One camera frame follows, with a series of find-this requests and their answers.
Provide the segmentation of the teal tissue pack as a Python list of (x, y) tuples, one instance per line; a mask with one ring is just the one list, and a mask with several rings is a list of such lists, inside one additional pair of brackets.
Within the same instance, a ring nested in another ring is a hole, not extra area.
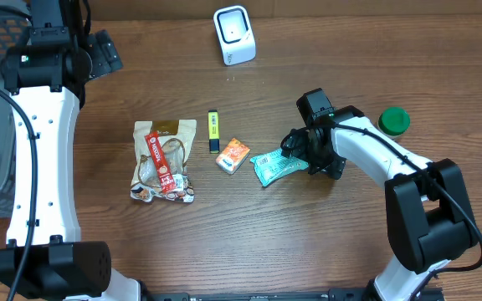
[(280, 148), (266, 154), (254, 156), (250, 159), (250, 162), (254, 164), (255, 174), (263, 187), (269, 186), (284, 176), (288, 176), (296, 171), (303, 171), (309, 167), (306, 161), (294, 156), (283, 156)]

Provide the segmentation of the orange snack box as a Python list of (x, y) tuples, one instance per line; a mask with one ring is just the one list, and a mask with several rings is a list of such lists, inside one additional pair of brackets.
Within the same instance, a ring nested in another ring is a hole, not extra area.
[(240, 140), (233, 138), (216, 158), (216, 164), (232, 175), (246, 160), (250, 148)]

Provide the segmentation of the green lid jar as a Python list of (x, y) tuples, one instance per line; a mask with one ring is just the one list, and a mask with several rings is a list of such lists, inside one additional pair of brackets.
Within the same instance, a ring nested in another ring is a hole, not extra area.
[(410, 116), (405, 109), (390, 107), (380, 114), (377, 120), (377, 128), (384, 135), (396, 140), (408, 130), (410, 123)]

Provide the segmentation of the yellow black marker pen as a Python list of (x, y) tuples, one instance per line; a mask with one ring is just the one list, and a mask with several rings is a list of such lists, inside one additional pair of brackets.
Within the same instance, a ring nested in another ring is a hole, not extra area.
[(208, 142), (212, 154), (219, 153), (220, 148), (219, 118), (216, 110), (208, 111)]

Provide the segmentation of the beige PanTree snack pouch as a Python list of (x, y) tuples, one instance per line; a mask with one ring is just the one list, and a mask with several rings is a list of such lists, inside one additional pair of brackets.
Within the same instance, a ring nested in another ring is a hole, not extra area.
[[(162, 193), (156, 168), (145, 140), (145, 136), (154, 131), (158, 134), (162, 151), (177, 185), (176, 189), (167, 194)], [(156, 199), (181, 203), (194, 201), (195, 192), (187, 174), (187, 163), (196, 131), (195, 120), (137, 121), (134, 124), (136, 167), (131, 180), (131, 198), (143, 202), (152, 202)]]

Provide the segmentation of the red Nescafe coffee stick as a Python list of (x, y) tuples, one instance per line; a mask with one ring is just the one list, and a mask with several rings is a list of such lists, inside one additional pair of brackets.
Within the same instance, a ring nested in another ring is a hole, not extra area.
[(158, 134), (156, 131), (151, 132), (145, 136), (148, 149), (151, 153), (156, 173), (162, 188), (162, 193), (167, 194), (177, 188), (176, 182), (172, 176), (170, 166), (162, 151), (161, 144), (159, 142)]

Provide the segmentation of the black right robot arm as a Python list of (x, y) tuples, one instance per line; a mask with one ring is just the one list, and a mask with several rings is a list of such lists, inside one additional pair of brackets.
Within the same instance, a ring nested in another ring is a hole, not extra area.
[(431, 161), (388, 138), (356, 107), (335, 108), (323, 89), (296, 102), (305, 122), (282, 140), (284, 156), (309, 164), (338, 180), (347, 161), (383, 190), (387, 237), (393, 257), (364, 288), (332, 288), (328, 300), (441, 300), (429, 288), (441, 273), (482, 266), (477, 227), (464, 178), (450, 159)]

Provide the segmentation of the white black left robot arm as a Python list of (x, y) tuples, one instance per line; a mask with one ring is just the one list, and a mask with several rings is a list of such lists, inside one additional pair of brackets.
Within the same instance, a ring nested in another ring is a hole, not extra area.
[(0, 96), (13, 109), (15, 194), (0, 249), (9, 296), (45, 300), (146, 300), (140, 281), (111, 263), (105, 242), (81, 238), (73, 143), (88, 82), (122, 62), (106, 31), (92, 33), (85, 0), (32, 1), (24, 39), (0, 64)]

